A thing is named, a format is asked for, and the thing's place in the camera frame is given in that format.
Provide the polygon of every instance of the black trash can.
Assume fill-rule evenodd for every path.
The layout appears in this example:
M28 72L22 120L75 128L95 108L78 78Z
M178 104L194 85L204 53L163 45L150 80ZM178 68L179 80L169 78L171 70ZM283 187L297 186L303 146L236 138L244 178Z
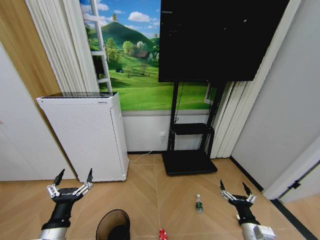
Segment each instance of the black trash can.
M115 209L108 212L100 221L95 234L96 240L129 240L130 219L128 214Z

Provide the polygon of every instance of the plastic bottle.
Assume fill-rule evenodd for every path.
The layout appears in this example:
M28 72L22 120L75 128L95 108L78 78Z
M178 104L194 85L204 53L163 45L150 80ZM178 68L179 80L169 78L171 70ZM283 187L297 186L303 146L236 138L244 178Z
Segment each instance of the plastic bottle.
M204 211L203 204L200 199L200 194L196 195L195 208L196 208L196 211L198 212L198 214L201 214Z

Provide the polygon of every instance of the baseboard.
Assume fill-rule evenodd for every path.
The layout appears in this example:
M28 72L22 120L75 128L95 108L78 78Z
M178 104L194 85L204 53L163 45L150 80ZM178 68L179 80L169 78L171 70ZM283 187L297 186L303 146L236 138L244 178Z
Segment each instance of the baseboard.
M270 200L273 205L289 220L289 222L308 240L318 240L278 199Z
M150 151L128 151L127 153L128 154L147 154L149 152ZM165 152L165 150L164 151L152 151L152 152L150 152L150 154L162 154L164 152Z
M260 192L264 190L264 188L240 165L240 163L234 159L234 157L230 156L230 159Z

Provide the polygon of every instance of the black tv stand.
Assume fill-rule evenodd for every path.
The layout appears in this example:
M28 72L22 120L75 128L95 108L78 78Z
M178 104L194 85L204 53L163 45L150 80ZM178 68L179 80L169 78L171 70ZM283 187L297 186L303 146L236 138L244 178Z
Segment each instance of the black tv stand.
M177 107L177 97L179 82L175 81L173 86L170 128L168 135L167 151L162 154L165 171L170 176L187 174L204 174L218 171L214 163L210 160L210 153L214 141L215 130L212 121L217 114L226 83L219 82L215 87L217 91L211 106L207 123L175 123ZM200 148L197 150L175 150L176 135L199 135L202 134ZM206 142L209 136L208 150Z

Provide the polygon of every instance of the white cloud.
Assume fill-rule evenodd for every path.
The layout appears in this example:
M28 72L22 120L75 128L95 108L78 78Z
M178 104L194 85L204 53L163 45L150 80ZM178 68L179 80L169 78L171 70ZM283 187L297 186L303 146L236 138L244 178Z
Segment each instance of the white cloud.
M114 22L114 19L112 16L106 17L105 19L109 22Z
M94 23L91 23L90 21L84 20L85 25L89 25L90 28L94 29L96 26Z
M138 11L133 11L130 13L130 16L128 17L128 20L134 21L134 22L150 22L150 17L148 15L145 15Z
M81 10L82 10L83 14L88 13L88 12L91 11L91 6L90 5L80 4L80 7L81 7Z
M84 18L84 19L87 19L87 20L89 20L89 21L93 21L96 17L90 15L89 13L84 13L84 14L83 14L83 18ZM108 21L108 18L107 18L107 17L105 17L105 16L99 16L99 23L100 23L101 27L107 25L107 24L108 24L107 21Z
M124 12L124 11L121 11L121 10L117 10L117 9L116 9L116 10L114 10L114 13L115 13L115 14L124 14L125 12Z
M98 10L100 11L108 11L109 7L106 4L103 3L97 3L96 6L98 7Z
M96 5L98 7L98 10L100 10L100 11L108 11L109 10L108 5L106 5L106 4L97 3ZM81 7L81 10L82 10L82 13L84 13L84 14L92 12L90 5L80 4L80 7Z
M133 30L140 29L139 26L133 26L133 25L124 25L124 26L127 27L128 29L133 29Z

